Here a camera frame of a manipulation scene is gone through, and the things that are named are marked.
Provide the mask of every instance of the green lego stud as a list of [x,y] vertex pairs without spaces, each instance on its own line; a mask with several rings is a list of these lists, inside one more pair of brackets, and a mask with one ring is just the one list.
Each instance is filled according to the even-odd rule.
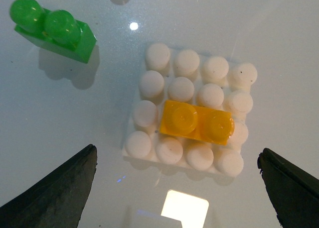
[[65,10],[50,12],[45,18],[44,29],[49,36],[64,45],[72,45],[81,37],[81,28]]
[[88,63],[96,38],[88,24],[65,10],[49,11],[35,0],[16,0],[10,17],[15,31],[36,46]]
[[43,31],[45,11],[36,0],[16,0],[11,5],[10,17],[30,33]]

